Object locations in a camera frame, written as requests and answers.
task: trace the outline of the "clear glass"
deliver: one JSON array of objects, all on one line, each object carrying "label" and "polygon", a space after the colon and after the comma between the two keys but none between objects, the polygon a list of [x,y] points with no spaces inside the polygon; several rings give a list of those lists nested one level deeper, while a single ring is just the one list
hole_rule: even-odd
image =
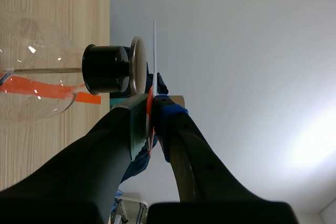
[{"label": "clear glass", "polygon": [[35,122],[69,108],[82,84],[79,51],[44,19],[0,12],[0,121]]}]

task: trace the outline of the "silver metal lid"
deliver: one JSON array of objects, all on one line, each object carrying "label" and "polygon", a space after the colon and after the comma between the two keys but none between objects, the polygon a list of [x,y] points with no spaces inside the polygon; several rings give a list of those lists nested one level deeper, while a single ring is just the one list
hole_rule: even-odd
[{"label": "silver metal lid", "polygon": [[146,88],[147,61],[144,42],[134,37],[130,57],[130,88],[132,95],[143,94]]}]

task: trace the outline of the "black rubber stopper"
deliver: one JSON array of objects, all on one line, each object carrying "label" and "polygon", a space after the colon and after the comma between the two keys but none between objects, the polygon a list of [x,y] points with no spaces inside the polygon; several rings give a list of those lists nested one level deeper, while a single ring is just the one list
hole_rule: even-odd
[{"label": "black rubber stopper", "polygon": [[88,45],[84,51],[82,73],[91,94],[124,92],[129,71],[127,53],[121,46]]}]

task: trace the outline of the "white wall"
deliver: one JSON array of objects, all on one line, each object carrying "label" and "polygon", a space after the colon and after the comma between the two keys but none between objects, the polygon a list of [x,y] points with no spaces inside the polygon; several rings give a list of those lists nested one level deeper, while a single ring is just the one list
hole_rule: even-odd
[{"label": "white wall", "polygon": [[299,224],[329,224],[324,223],[321,216],[318,213],[311,212],[297,212]]},{"label": "white wall", "polygon": [[336,200],[321,212],[325,224],[336,224]]},{"label": "white wall", "polygon": [[[111,0],[111,43],[151,57],[154,17],[170,94],[237,179],[298,211],[335,199],[336,0]],[[121,188],[178,200],[160,148]]]}]

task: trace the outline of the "wooden surface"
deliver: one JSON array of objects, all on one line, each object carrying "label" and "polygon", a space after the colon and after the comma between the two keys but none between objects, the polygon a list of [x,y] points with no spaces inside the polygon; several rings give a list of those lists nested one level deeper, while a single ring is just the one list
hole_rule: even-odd
[{"label": "wooden surface", "polygon": [[[25,12],[56,24],[80,48],[109,45],[109,0],[0,0],[1,10]],[[0,126],[0,189],[22,180],[64,147],[85,135],[109,111],[101,105],[74,103],[46,122]]]}]

